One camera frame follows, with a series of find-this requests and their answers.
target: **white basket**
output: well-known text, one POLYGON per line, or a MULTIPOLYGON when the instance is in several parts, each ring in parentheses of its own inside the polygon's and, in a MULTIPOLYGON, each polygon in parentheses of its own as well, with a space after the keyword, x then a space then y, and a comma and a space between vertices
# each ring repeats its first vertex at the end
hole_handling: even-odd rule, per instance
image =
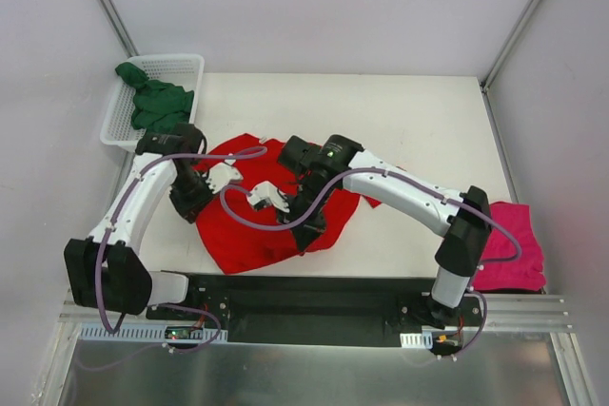
MULTIPOLYGON (((135 56, 127 60, 134 66, 146 72, 148 78, 161 80, 164 83, 173 83, 182 86, 185 91, 194 90, 190 123, 194 123, 199 92, 203 79, 204 59, 198 54, 150 54, 148 56, 135 56)), ((117 75, 116 87, 112 93, 100 140, 105 145, 117 145, 127 151, 135 151, 137 142, 144 136, 144 128, 135 130, 131 126, 131 113, 135 89, 126 85, 117 75)))

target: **white wall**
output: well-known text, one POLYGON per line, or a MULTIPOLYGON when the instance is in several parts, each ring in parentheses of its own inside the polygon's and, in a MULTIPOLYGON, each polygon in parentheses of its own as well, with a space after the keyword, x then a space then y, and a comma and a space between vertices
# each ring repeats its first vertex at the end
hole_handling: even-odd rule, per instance
POLYGON ((572 303, 600 403, 609 401, 609 9, 547 0, 491 87, 551 292, 572 303))
POLYGON ((114 0, 141 53, 206 71, 485 76, 527 0, 114 0))
POLYGON ((63 247, 100 218, 122 154, 98 140, 125 58, 95 0, 0 0, 0 404, 29 404, 68 289, 63 247))

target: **white vent strip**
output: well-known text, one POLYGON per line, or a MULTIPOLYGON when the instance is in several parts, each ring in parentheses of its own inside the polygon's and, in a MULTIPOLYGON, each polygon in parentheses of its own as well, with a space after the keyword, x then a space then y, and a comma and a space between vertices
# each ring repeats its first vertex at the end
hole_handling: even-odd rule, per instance
MULTIPOLYGON (((80 333, 80 339, 85 341, 119 341, 119 342, 171 342, 184 344, 191 341, 206 341, 213 338, 216 330, 204 328, 195 330, 189 335, 189 339, 166 339, 166 325, 141 325, 123 324, 121 330, 114 335, 109 334, 100 323, 84 323, 80 333)), ((213 343, 226 343, 228 331, 222 330, 220 336, 213 343)))
POLYGON ((431 333, 400 333, 400 343, 403 349, 431 349, 433 339, 431 333))

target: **red t-shirt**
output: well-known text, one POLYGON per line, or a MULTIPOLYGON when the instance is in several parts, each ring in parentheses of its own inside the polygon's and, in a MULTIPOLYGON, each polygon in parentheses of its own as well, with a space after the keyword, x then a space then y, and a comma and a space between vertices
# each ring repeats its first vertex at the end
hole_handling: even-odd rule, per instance
MULTIPOLYGON (((260 145, 258 138, 243 134, 219 145, 209 154, 235 154, 256 145, 260 145)), ((240 185, 250 190, 256 184, 269 181, 285 193, 295 194, 294 174, 277 163, 284 144, 273 139, 266 141, 264 146, 268 149, 264 156, 236 161, 233 165, 244 177, 240 185)), ((206 170, 218 162, 201 161, 195 168, 206 170)), ((308 246, 306 252, 330 248, 341 236, 359 200, 359 195, 346 190, 335 190, 324 207, 327 228, 320 238, 308 246)), ((226 202, 238 215, 249 221, 278 224, 274 207, 254 211, 241 192, 228 191, 226 202)), ((207 252, 226 274, 242 273, 303 254, 296 248, 289 230, 268 232, 242 225, 227 215, 220 199, 214 199, 206 206, 199 214, 196 224, 207 252)))

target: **pink cloth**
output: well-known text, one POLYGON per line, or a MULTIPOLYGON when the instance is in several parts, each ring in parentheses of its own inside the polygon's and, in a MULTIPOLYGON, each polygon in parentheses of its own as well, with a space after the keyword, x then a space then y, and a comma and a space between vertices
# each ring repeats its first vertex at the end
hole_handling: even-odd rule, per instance
MULTIPOLYGON (((543 253, 533 234, 529 206, 506 202, 492 203, 491 216, 519 241, 522 257, 517 261, 486 264, 476 275, 474 288, 540 290, 545 285, 543 253)), ((510 257, 514 252, 514 245, 499 230, 493 230, 482 253, 482 259, 510 257)))

